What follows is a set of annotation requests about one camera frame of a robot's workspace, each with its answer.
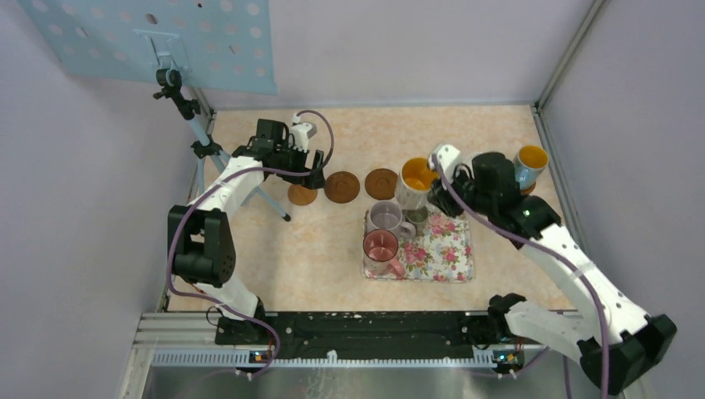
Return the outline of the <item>blue mug yellow inside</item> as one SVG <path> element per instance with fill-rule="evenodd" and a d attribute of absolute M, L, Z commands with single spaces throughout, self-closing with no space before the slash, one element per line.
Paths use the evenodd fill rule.
<path fill-rule="evenodd" d="M 549 162 L 549 155 L 542 147 L 537 145 L 521 147 L 513 161 L 515 180 L 520 190 L 526 191 L 533 187 Z"/>

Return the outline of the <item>light brown small coaster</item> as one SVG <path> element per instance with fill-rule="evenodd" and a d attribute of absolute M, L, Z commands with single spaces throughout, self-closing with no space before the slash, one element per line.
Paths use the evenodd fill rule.
<path fill-rule="evenodd" d="M 317 197 L 318 191 L 307 189 L 301 185 L 290 185 L 287 192 L 288 200 L 296 206 L 306 206 L 312 204 Z"/>

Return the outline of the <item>glass mug orange inside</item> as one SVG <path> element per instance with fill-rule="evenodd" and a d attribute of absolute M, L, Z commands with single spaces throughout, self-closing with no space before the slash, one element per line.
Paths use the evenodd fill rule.
<path fill-rule="evenodd" d="M 428 167 L 422 157 L 408 160 L 401 168 L 395 189 L 395 199 L 404 210 L 420 209 L 427 205 L 427 196 L 438 174 Z"/>

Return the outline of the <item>brown coaster one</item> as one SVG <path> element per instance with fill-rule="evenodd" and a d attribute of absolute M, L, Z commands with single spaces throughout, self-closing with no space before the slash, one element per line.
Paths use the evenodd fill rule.
<path fill-rule="evenodd" d="M 356 175 L 348 171 L 331 174 L 325 182 L 326 197 L 336 204 L 346 204 L 357 198 L 360 183 Z"/>

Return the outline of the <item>brown coaster two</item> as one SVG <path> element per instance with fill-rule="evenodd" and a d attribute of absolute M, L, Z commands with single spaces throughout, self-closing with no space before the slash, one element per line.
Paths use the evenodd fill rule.
<path fill-rule="evenodd" d="M 364 181 L 364 188 L 375 200 L 391 200 L 395 196 L 398 175 L 387 168 L 371 170 Z"/>

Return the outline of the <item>pink mug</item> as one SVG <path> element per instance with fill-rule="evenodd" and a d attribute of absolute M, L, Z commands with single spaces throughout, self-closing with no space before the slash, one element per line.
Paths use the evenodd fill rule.
<path fill-rule="evenodd" d="M 375 276 L 404 276 L 405 269 L 398 258 L 399 242 L 389 230 L 374 229 L 367 232 L 362 241 L 362 251 L 364 268 Z"/>

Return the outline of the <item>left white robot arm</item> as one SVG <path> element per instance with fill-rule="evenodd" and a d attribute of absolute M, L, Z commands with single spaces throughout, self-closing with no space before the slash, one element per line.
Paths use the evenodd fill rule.
<path fill-rule="evenodd" d="M 317 127 L 295 116 L 290 125 L 260 119 L 248 143 L 230 156 L 224 171 L 188 205 L 168 213 L 168 267 L 222 313 L 218 344 L 264 344 L 274 337 L 264 306 L 235 274 L 236 251 L 230 220 L 260 185 L 276 175 L 293 185 L 320 189 L 326 157 L 310 152 Z"/>

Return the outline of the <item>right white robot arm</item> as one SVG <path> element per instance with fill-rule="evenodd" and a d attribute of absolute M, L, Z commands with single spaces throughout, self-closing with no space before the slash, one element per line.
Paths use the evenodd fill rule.
<path fill-rule="evenodd" d="M 439 145 L 428 156 L 436 172 L 428 201 L 450 217 L 463 214 L 508 239 L 553 281 L 579 312 L 572 320 L 517 293 L 490 299 L 487 330 L 497 342 L 525 337 L 577 362 L 602 397 L 617 396 L 658 365 L 677 332 L 668 316 L 631 301 L 578 246 L 558 213 L 520 190 L 515 167 L 500 152 L 463 163 Z"/>

